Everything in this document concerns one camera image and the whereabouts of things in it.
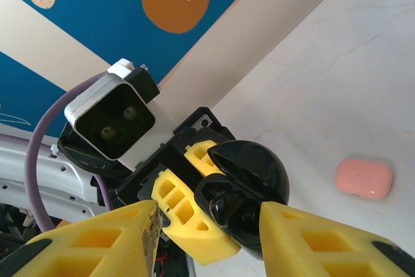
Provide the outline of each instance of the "marble surface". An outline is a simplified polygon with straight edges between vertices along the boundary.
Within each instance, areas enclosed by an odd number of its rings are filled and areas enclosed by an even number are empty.
[[[415,0],[325,0],[214,113],[270,147],[290,176],[289,205],[383,235],[415,255]],[[341,193],[337,165],[378,160],[394,172],[382,201]],[[204,276],[265,276],[240,252]]]

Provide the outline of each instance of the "pink earbud case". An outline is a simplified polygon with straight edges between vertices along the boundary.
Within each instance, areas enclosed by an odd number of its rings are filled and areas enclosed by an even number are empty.
[[[345,193],[381,200],[389,193],[392,177],[382,163],[348,158],[338,165],[336,186]]]

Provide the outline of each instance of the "yellow 3d printed part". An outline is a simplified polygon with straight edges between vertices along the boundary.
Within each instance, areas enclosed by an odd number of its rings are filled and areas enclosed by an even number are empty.
[[[52,243],[14,277],[150,277],[160,227],[157,202],[145,200],[45,232],[27,244]]]
[[[216,143],[214,141],[208,140],[186,147],[187,152],[184,156],[203,177],[213,173],[222,173],[208,155],[208,149],[215,145]]]
[[[276,202],[264,202],[259,234],[268,277],[407,277],[373,245],[389,240]]]
[[[169,169],[159,174],[151,198],[171,222],[163,228],[165,234],[199,264],[238,253],[240,246],[199,208],[193,192]]]

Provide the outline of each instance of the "camera lens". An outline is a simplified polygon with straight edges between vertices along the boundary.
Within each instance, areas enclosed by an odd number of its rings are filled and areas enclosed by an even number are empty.
[[[136,108],[130,106],[127,107],[124,111],[124,119],[126,120],[133,120],[134,118],[137,117],[137,110]]]
[[[115,129],[113,126],[106,126],[101,130],[101,138],[105,140],[110,140],[115,136]]]

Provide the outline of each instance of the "black dome object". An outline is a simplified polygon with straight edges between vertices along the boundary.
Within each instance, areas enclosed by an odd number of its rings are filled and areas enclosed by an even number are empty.
[[[207,150],[213,163],[228,177],[237,180],[266,200],[288,204],[290,185],[277,155],[251,141],[227,141]]]

